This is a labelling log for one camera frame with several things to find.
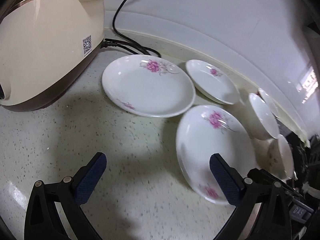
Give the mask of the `oval floral white plate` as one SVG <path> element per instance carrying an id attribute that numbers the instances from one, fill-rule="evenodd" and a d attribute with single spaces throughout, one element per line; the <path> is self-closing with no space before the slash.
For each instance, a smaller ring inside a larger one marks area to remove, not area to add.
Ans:
<path id="1" fill-rule="evenodd" d="M 177 159 L 190 187 L 204 199 L 228 205 L 214 178 L 209 160 L 220 154 L 242 177 L 257 166 L 251 139 L 240 121 L 228 111 L 213 105 L 189 109 L 176 133 Z"/>

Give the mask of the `large floral white plate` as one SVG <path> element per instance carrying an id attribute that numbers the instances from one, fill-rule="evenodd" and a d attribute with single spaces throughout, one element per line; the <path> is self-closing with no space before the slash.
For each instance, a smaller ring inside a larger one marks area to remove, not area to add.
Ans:
<path id="1" fill-rule="evenodd" d="M 196 97 L 195 86 L 184 70 L 155 56 L 129 55 L 112 61 L 101 84 L 117 106 L 146 117 L 178 116 Z"/>

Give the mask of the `white speckled bowl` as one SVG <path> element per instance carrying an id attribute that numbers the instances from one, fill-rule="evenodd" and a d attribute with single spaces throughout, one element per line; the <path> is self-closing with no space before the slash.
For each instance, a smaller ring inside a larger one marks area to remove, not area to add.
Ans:
<path id="1" fill-rule="evenodd" d="M 272 140 L 267 152 L 268 171 L 280 180 L 292 179 L 294 175 L 294 162 L 291 148 L 286 138 L 279 135 Z"/>

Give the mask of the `plain white bowl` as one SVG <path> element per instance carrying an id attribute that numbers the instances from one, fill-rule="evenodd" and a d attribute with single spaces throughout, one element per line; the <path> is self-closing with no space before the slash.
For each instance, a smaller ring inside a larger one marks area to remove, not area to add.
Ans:
<path id="1" fill-rule="evenodd" d="M 245 117 L 251 135 L 258 140 L 277 139 L 279 127 L 266 102 L 257 94 L 249 93 Z"/>

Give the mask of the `red white bowl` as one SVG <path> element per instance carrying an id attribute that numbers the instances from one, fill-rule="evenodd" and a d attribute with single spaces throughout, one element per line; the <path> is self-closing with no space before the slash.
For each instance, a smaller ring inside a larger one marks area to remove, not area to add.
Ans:
<path id="1" fill-rule="evenodd" d="M 276 117 L 279 118 L 279 112 L 276 104 L 274 103 L 273 99 L 261 88 L 258 89 L 259 96 L 264 100 L 264 102 L 268 105 L 271 113 Z"/>

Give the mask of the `small floral white plate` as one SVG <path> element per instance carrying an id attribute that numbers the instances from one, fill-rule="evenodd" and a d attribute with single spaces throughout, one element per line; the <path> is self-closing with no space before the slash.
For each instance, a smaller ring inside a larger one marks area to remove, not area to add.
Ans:
<path id="1" fill-rule="evenodd" d="M 239 102 L 240 93 L 236 85 L 216 66 L 202 60 L 189 60 L 185 68 L 195 87 L 209 99 L 223 105 Z"/>

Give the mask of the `cream electric cooker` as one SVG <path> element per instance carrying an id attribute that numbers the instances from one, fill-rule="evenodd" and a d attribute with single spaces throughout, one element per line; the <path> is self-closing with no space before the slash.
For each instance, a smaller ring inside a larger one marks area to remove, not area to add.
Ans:
<path id="1" fill-rule="evenodd" d="M 1 3 L 1 106 L 43 108 L 60 97 L 97 55 L 105 0 Z"/>

